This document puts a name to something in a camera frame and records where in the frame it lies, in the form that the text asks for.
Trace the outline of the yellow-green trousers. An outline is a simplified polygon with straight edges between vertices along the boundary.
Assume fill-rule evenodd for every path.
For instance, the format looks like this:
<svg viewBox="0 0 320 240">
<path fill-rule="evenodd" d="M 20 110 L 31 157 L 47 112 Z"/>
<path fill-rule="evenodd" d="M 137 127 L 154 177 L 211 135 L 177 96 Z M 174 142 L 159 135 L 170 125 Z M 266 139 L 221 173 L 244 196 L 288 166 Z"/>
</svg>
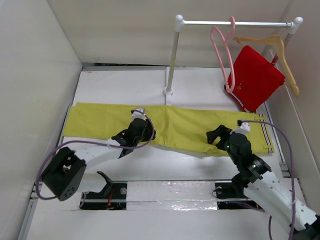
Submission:
<svg viewBox="0 0 320 240">
<path fill-rule="evenodd" d="M 79 102 L 72 106 L 63 136 L 107 140 L 126 129 L 132 121 L 131 110 L 136 105 Z M 188 109 L 170 105 L 147 105 L 145 113 L 151 119 L 156 137 L 154 145 L 175 150 L 225 156 L 226 152 L 208 144 L 206 133 L 219 125 L 235 129 L 238 120 L 254 120 L 246 135 L 256 155 L 275 152 L 271 134 L 263 124 L 262 114 L 228 110 Z"/>
</svg>

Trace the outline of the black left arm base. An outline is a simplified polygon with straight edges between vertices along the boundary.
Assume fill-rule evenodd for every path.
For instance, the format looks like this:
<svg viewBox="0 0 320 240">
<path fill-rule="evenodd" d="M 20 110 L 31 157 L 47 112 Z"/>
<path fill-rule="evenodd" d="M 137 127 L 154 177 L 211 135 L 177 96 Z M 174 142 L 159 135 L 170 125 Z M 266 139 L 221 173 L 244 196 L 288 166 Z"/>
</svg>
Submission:
<svg viewBox="0 0 320 240">
<path fill-rule="evenodd" d="M 127 181 L 112 181 L 104 172 L 85 174 L 79 187 L 83 190 L 81 210 L 120 211 L 127 209 Z"/>
</svg>

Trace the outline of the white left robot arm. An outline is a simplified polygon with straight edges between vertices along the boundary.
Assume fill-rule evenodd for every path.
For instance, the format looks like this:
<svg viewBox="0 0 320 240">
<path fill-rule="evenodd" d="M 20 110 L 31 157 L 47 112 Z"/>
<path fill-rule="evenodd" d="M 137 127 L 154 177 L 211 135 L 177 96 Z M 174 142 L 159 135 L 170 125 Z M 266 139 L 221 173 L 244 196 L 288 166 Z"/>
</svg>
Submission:
<svg viewBox="0 0 320 240">
<path fill-rule="evenodd" d="M 77 192 L 107 198 L 112 192 L 113 181 L 101 170 L 96 173 L 86 173 L 86 170 L 123 158 L 155 137 L 156 131 L 150 119 L 135 118 L 127 129 L 105 143 L 88 141 L 89 146 L 79 150 L 62 147 L 41 173 L 40 179 L 61 202 Z"/>
</svg>

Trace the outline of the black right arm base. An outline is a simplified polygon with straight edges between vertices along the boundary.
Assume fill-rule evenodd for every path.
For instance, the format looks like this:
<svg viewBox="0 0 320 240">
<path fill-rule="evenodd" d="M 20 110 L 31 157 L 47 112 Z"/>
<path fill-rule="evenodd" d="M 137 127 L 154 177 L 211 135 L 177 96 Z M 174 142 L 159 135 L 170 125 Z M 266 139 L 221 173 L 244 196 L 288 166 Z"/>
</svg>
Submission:
<svg viewBox="0 0 320 240">
<path fill-rule="evenodd" d="M 243 192 L 234 190 L 230 181 L 215 182 L 211 195 L 216 199 L 219 210 L 247 209 L 263 211 L 262 207 L 246 197 Z"/>
</svg>

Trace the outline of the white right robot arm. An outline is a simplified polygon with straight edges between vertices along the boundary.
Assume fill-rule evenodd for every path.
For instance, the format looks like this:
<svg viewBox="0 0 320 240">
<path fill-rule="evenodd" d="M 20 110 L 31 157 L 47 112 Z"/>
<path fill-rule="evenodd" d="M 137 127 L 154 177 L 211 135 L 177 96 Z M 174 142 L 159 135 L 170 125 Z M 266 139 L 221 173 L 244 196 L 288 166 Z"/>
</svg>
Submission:
<svg viewBox="0 0 320 240">
<path fill-rule="evenodd" d="M 207 142 L 216 143 L 235 164 L 238 174 L 229 182 L 219 182 L 214 192 L 223 199 L 248 198 L 258 204 L 288 233 L 291 240 L 318 240 L 320 216 L 296 198 L 295 191 L 283 186 L 271 167 L 252 151 L 246 134 L 250 132 L 247 121 L 238 121 L 232 130 L 219 125 L 206 133 Z"/>
</svg>

